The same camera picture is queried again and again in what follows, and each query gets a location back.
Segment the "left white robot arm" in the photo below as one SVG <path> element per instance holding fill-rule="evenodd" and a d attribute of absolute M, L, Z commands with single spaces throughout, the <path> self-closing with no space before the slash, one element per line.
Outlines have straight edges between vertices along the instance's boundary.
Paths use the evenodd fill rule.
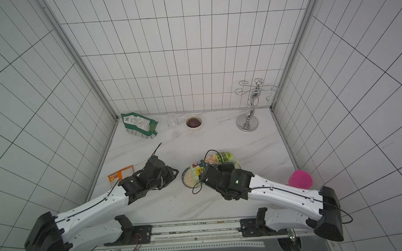
<path fill-rule="evenodd" d="M 138 240 L 135 227 L 119 211 L 162 190 L 176 179 L 179 171 L 152 155 L 143 169 L 120 179 L 110 191 L 67 212 L 42 214 L 25 244 L 26 251 L 86 251 L 110 244 L 129 245 Z"/>

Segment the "green Quaker oats bag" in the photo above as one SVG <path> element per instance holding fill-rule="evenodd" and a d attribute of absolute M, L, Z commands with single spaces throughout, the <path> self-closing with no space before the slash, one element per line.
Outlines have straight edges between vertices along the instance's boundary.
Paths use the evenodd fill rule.
<path fill-rule="evenodd" d="M 199 176 L 204 171 L 204 167 L 208 165 L 225 163 L 233 163 L 235 168 L 241 168 L 241 165 L 239 164 L 238 159 L 234 154 L 232 154 L 231 152 L 221 152 L 210 156 L 205 156 L 204 160 L 200 160 L 197 163 L 192 164 L 190 166 L 190 170 L 195 171 L 195 174 Z"/>

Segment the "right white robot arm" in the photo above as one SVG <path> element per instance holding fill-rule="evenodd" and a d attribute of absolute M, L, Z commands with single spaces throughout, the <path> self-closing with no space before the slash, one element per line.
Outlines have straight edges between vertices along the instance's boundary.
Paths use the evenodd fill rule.
<path fill-rule="evenodd" d="M 308 229 L 326 240 L 344 240 L 341 206 L 330 187 L 299 189 L 226 164 L 206 167 L 199 175 L 199 181 L 225 200 L 256 200 L 280 206 L 280 209 L 260 208 L 255 218 L 242 219 L 241 231 L 245 237 L 274 236 L 287 234 L 289 229 Z"/>

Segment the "blue patterned breakfast bowl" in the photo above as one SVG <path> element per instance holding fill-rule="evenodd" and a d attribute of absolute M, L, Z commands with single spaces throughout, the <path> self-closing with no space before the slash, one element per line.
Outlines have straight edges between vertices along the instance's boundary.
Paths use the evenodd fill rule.
<path fill-rule="evenodd" d="M 203 166 L 190 166 L 182 174 L 182 182 L 187 188 L 194 188 L 200 182 L 200 174 L 204 171 Z"/>

